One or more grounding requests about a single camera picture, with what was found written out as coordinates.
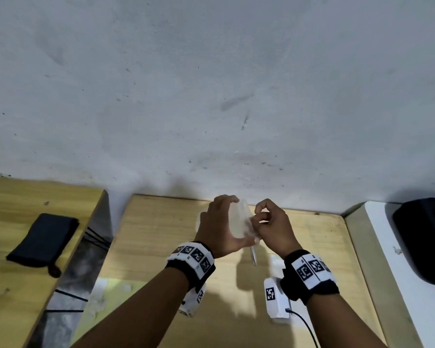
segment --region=wooden table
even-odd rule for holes
[[[166,257],[178,244],[194,238],[197,214],[207,203],[134,195],[99,279],[132,281],[134,285],[150,280],[164,268]],[[337,277],[342,296],[383,339],[342,217],[286,212],[302,246],[325,260]],[[313,347],[302,323],[294,321],[290,326],[271,322],[263,281],[270,276],[269,257],[274,255],[264,244],[256,252],[256,267],[249,249],[217,259],[216,271],[206,283],[207,291],[197,315],[192,319],[176,315],[160,347]]]
[[[5,260],[43,212],[71,216],[80,225],[58,258],[64,271],[104,190],[56,182],[0,177],[0,347],[27,344],[58,279],[46,268],[25,267]]]

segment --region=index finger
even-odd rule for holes
[[[239,201],[240,200],[235,195],[226,196],[222,200],[220,210],[221,211],[225,211],[225,212],[229,212],[229,208],[230,208],[231,204],[232,203],[238,203]]]
[[[260,213],[263,209],[267,209],[269,212],[281,210],[281,208],[279,208],[271,199],[264,199],[256,204],[255,213]]]

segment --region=concrete floor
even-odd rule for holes
[[[58,289],[88,298],[102,268],[106,251],[81,242],[60,279]],[[47,309],[83,310],[85,302],[54,293]],[[29,341],[28,348],[67,348],[81,313],[44,313]]]

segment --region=white wall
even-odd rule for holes
[[[115,209],[435,191],[435,0],[0,0],[0,174]]]

